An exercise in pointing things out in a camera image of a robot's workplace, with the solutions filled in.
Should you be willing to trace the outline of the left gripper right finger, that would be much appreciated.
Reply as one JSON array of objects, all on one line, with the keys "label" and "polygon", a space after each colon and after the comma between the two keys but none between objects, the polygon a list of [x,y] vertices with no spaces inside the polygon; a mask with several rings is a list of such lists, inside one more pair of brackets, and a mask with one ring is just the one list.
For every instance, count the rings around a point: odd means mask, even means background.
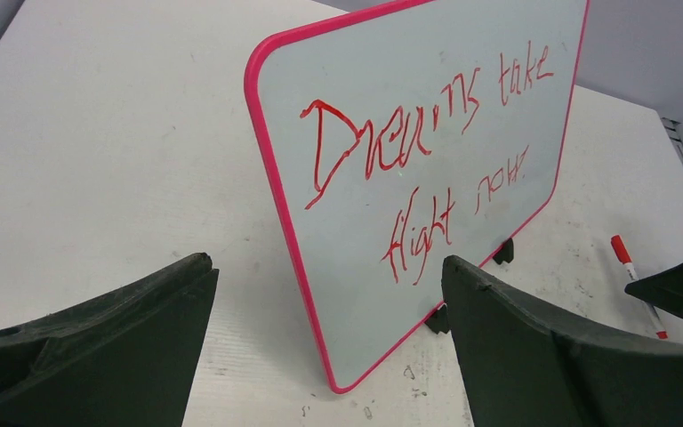
[{"label": "left gripper right finger", "polygon": [[477,426],[683,426],[683,344],[625,332],[450,255],[447,320]]}]

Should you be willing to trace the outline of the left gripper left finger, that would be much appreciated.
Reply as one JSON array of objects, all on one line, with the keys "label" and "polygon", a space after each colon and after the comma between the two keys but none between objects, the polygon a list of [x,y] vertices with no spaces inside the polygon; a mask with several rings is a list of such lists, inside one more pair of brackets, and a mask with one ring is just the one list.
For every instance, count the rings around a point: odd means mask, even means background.
[{"label": "left gripper left finger", "polygon": [[191,254],[0,330],[0,426],[179,426],[219,272]]}]

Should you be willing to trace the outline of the white marker pen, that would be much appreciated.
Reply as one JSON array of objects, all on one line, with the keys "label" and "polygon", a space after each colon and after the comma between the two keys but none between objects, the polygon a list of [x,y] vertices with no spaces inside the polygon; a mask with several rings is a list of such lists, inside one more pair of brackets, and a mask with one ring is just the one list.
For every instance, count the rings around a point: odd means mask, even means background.
[{"label": "white marker pen", "polygon": [[[624,262],[623,267],[627,270],[627,273],[630,277],[631,282],[635,282],[639,280],[639,275],[635,271],[634,265],[632,262]],[[668,333],[663,325],[663,322],[661,321],[659,315],[657,314],[655,307],[651,305],[650,303],[643,302],[647,315],[653,324],[653,327],[655,329],[655,334],[660,340],[667,340],[668,339]]]}]

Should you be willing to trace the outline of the pink framed whiteboard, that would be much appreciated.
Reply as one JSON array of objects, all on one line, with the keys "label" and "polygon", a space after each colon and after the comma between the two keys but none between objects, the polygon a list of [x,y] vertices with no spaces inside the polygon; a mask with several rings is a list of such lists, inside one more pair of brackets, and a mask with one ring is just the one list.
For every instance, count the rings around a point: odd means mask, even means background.
[{"label": "pink framed whiteboard", "polygon": [[558,183],[586,1],[392,1],[264,39],[245,100],[330,389],[358,386]]}]

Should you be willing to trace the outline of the red marker cap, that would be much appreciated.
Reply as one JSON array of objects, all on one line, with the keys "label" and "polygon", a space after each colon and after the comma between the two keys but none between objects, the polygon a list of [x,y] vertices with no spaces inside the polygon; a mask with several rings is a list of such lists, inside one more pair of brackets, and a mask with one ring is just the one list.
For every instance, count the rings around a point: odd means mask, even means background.
[{"label": "red marker cap", "polygon": [[628,264],[632,263],[632,259],[630,257],[630,254],[623,243],[623,240],[620,235],[614,235],[610,239],[610,244],[615,252],[615,256],[617,260],[621,264]]}]

